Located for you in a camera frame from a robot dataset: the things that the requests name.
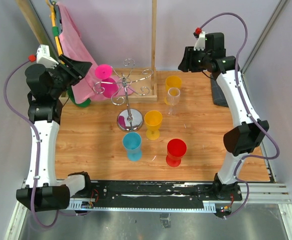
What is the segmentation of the yellow wine glass back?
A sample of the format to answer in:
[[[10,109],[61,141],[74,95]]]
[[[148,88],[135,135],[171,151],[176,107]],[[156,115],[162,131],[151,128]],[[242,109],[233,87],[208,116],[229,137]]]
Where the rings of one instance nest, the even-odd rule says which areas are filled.
[[[168,97],[172,96],[175,102],[178,102],[180,99],[180,89],[182,85],[182,79],[176,75],[172,75],[166,78],[165,80],[165,89],[166,89],[166,97],[164,98],[164,102],[170,106],[170,102]]]

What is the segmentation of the clear wine glass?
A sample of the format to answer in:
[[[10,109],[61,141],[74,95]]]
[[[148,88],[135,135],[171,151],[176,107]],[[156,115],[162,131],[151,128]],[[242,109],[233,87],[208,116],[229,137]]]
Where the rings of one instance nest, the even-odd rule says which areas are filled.
[[[166,103],[168,105],[167,115],[172,116],[176,113],[176,106],[180,101],[180,89],[171,87],[167,92]]]

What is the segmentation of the pink plastic wine glass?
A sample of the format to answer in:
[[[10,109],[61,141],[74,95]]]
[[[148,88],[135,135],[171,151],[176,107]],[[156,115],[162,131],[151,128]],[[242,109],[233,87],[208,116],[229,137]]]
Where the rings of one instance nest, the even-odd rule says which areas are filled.
[[[119,89],[115,80],[111,77],[112,71],[112,67],[108,64],[101,64],[95,69],[95,77],[99,82],[95,83],[94,91],[106,98],[111,98]]]

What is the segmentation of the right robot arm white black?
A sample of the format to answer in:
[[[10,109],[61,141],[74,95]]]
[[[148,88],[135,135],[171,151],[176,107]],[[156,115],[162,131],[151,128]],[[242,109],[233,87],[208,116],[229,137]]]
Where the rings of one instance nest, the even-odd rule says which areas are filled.
[[[211,73],[225,96],[233,122],[233,129],[223,137],[226,148],[223,165],[208,190],[216,199],[224,200],[239,191],[238,174],[244,157],[260,145],[269,123],[259,118],[250,103],[242,85],[237,58],[226,56],[224,34],[206,33],[197,28],[194,37],[196,43],[185,48],[178,69],[182,72]]]

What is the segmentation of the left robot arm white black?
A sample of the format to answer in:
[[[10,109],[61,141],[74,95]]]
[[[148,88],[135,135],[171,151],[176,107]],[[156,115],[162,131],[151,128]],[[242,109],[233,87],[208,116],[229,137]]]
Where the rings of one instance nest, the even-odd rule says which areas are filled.
[[[91,62],[73,60],[62,54],[59,61],[36,63],[25,71],[30,88],[26,121],[32,131],[32,150],[26,186],[16,191],[16,198],[29,210],[65,210],[75,194],[82,198],[92,194],[87,172],[71,173],[58,182],[55,171],[56,140],[63,109],[59,98],[79,83],[91,66]]]

